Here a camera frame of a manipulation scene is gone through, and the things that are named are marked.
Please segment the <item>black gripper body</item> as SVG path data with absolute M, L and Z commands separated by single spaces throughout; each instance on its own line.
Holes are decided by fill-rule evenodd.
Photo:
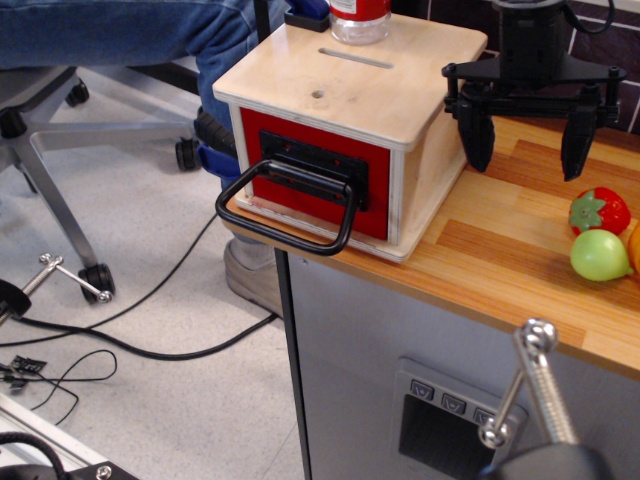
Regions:
M 494 1 L 499 15 L 499 54 L 493 59 L 451 63 L 442 69 L 448 93 L 445 111 L 461 123 L 477 116 L 568 118 L 584 113 L 595 125 L 619 118 L 619 87 L 626 71 L 572 57 L 567 25 L 588 35 L 598 30 L 578 20 L 566 1 Z

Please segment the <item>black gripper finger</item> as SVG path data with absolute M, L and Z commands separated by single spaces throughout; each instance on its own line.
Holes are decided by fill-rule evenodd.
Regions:
M 481 105 L 463 99 L 458 104 L 458 131 L 467 162 L 478 172 L 485 172 L 491 161 L 495 131 L 491 116 Z
M 595 104 L 581 104 L 567 114 L 561 144 L 565 181 L 572 181 L 582 174 L 597 130 L 597 109 Z

